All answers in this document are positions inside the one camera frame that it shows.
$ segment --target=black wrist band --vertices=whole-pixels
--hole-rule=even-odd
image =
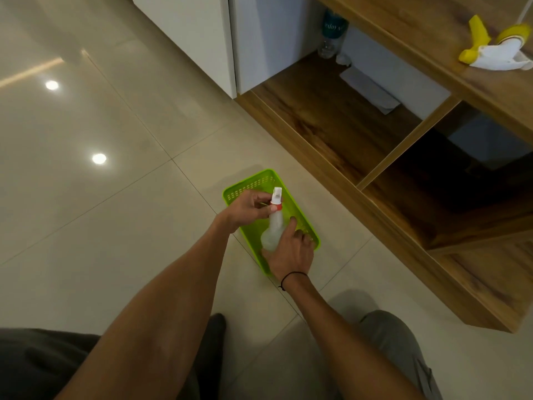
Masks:
[[[281,288],[282,291],[285,292],[285,289],[283,288],[283,281],[285,280],[285,278],[287,278],[290,274],[302,274],[302,275],[305,275],[307,276],[307,274],[305,272],[301,272],[301,271],[292,271],[292,272],[289,272],[287,275],[285,275],[285,277],[281,280],[281,283],[279,284],[279,288]]]

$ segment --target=bottle label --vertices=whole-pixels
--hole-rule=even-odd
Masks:
[[[322,24],[322,35],[324,35],[324,37],[329,39],[340,38],[347,27],[347,20],[334,13],[329,8],[326,10]]]

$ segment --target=white spray bottle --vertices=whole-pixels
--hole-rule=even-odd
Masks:
[[[281,188],[274,188],[271,205],[276,205],[278,210],[269,216],[270,225],[261,235],[261,244],[267,251],[274,251],[278,246],[279,239],[285,229],[283,212],[281,211]]]

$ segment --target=lime green tray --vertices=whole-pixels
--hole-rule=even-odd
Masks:
[[[274,187],[283,188],[282,198],[283,198],[283,217],[285,222],[288,223],[291,216],[296,217],[298,221],[298,229],[302,229],[303,232],[308,233],[313,241],[315,242],[315,250],[320,247],[320,239],[316,234],[315,230],[305,218],[305,215],[302,213],[302,210],[298,207],[297,203],[294,201],[292,195],[290,194],[283,181],[279,178],[276,171],[272,169],[265,169],[246,180],[240,181],[235,185],[232,185],[224,190],[222,197],[226,202],[226,205],[232,203],[237,196],[243,192],[244,189],[257,189],[259,191],[269,192],[270,194],[274,191]],[[268,219],[257,220],[254,223],[243,226],[240,228],[241,233],[244,236],[244,239],[252,249],[252,253],[255,257],[256,262],[259,264],[259,267],[265,275],[272,275],[270,273],[270,268],[267,261],[261,255],[261,235],[263,231],[268,228],[269,221]]]

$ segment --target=hand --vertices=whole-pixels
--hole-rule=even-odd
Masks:
[[[296,223],[296,218],[291,217],[273,253],[264,248],[261,251],[269,263],[270,271],[280,282],[293,271],[307,274],[315,255],[315,243],[308,234],[296,230]]]
[[[231,232],[239,227],[251,224],[257,219],[266,219],[277,210],[276,206],[269,205],[272,194],[268,192],[245,189],[235,201],[230,203],[223,214],[227,217]]]

